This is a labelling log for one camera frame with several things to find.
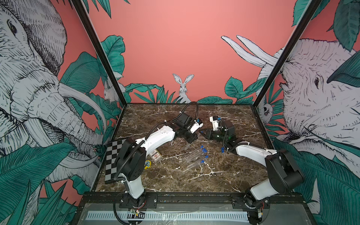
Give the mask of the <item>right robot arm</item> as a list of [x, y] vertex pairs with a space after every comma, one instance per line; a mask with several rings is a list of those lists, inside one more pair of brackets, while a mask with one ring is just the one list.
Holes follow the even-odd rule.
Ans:
[[220, 142], [225, 152], [249, 158], [266, 167], [268, 179], [246, 193], [246, 198], [252, 203], [286, 194], [305, 181], [305, 176], [287, 150], [267, 149], [237, 138], [234, 125], [228, 120], [214, 116], [210, 117], [210, 121], [212, 128], [199, 130], [204, 138]]

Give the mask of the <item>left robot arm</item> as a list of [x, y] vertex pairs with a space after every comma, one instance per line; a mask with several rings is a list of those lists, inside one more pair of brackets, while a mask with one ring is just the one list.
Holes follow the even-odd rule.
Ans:
[[127, 138], [115, 160], [116, 172], [113, 180], [124, 182], [131, 198], [139, 199], [145, 192], [141, 174], [147, 156], [176, 138], [183, 138], [187, 143], [194, 142], [197, 139], [196, 132], [202, 126], [203, 121], [200, 118], [193, 118], [182, 112], [171, 121], [155, 125], [144, 138]]

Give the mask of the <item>clear test tube blue stopper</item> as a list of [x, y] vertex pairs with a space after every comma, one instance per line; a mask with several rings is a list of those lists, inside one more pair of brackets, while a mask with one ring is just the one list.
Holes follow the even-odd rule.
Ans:
[[184, 150], [187, 150], [192, 144], [194, 144], [196, 141], [192, 141], [191, 143], [188, 143], [186, 146], [185, 146], [185, 148], [184, 148]]
[[207, 150], [202, 146], [201, 148], [195, 149], [183, 158], [183, 162], [190, 163], [196, 161], [202, 155], [205, 155]]
[[199, 159], [202, 160], [203, 158], [205, 158], [207, 153], [208, 153], [208, 151], [206, 149], [194, 150], [191, 153], [189, 153], [188, 155], [186, 155], [184, 157], [183, 161], [185, 163], [193, 163]]
[[197, 161], [191, 163], [189, 166], [187, 166], [186, 169], [183, 171], [183, 173], [186, 172], [186, 171], [188, 171], [188, 170], [191, 170], [191, 169], [194, 168], [194, 167], [198, 167], [198, 166], [200, 166], [200, 165], [203, 164], [203, 163], [204, 163], [204, 160], [203, 160], [203, 159], [197, 160]]

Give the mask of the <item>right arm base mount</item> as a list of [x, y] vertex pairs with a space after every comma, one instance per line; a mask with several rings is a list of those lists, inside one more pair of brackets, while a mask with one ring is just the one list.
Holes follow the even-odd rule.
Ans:
[[270, 200], [265, 198], [262, 200], [256, 200], [250, 194], [246, 193], [235, 193], [230, 195], [231, 204], [234, 209], [242, 210], [263, 210], [269, 209]]

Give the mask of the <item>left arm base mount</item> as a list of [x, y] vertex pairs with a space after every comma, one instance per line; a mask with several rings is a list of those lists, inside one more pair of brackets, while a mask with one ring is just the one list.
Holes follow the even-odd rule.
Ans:
[[158, 195], [156, 193], [144, 192], [139, 198], [135, 199], [128, 193], [122, 193], [117, 201], [120, 209], [155, 209], [157, 206]]

